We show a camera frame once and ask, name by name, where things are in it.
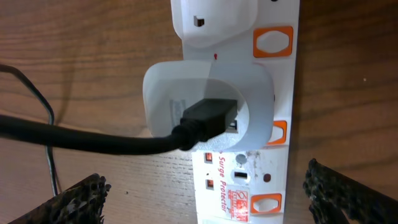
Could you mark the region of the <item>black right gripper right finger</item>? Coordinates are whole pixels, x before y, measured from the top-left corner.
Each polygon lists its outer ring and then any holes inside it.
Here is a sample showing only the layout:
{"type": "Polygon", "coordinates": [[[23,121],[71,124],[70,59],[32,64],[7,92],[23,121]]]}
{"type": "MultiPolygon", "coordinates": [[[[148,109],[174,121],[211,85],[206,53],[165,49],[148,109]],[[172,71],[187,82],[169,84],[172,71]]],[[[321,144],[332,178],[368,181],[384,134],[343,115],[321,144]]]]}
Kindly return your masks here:
{"type": "Polygon", "coordinates": [[[312,159],[303,189],[317,224],[396,224],[397,201],[312,159]]]}

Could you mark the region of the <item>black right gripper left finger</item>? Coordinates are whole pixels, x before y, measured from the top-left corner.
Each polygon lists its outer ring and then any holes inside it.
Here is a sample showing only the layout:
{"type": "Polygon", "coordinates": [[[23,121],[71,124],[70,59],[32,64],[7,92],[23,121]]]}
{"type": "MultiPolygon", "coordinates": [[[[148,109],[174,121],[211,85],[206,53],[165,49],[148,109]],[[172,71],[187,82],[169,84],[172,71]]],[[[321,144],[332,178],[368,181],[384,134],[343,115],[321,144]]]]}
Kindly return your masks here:
{"type": "Polygon", "coordinates": [[[103,224],[111,185],[92,174],[10,224],[103,224]]]}

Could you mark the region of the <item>white USB charger adapter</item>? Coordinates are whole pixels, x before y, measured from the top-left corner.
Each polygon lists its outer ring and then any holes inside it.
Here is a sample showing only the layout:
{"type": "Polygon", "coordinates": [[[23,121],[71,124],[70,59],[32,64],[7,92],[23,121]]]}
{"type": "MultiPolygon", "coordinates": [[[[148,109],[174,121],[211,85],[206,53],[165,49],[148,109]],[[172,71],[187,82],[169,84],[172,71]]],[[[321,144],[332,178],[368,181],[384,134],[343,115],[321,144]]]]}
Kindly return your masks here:
{"type": "Polygon", "coordinates": [[[237,100],[237,116],[227,132],[193,151],[257,150],[271,138],[274,82],[264,66],[254,62],[181,60],[151,66],[144,75],[142,95],[147,127],[164,137],[179,124],[185,109],[204,98],[237,100]]]}

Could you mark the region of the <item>white plug on strip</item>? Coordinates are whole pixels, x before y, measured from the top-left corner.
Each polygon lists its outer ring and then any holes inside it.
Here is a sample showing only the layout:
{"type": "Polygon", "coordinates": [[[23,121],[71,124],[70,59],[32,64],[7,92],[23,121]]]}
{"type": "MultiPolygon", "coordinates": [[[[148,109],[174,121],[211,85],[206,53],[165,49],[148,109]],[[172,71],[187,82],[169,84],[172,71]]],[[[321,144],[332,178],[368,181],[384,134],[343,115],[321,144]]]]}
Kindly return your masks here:
{"type": "Polygon", "coordinates": [[[205,48],[251,28],[258,0],[171,0],[172,23],[184,44],[205,48]]]}

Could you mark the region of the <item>white power strip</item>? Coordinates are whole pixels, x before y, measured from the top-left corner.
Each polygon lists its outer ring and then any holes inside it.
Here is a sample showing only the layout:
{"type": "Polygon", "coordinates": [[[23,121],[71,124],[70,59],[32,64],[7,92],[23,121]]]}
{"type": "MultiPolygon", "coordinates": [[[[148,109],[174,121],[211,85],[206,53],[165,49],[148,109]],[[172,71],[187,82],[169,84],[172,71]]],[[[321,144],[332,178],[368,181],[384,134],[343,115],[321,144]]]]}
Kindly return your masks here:
{"type": "Polygon", "coordinates": [[[254,62],[274,82],[271,138],[257,150],[192,151],[199,223],[282,223],[299,28],[299,1],[259,1],[253,26],[205,48],[184,44],[183,60],[254,62]]]}

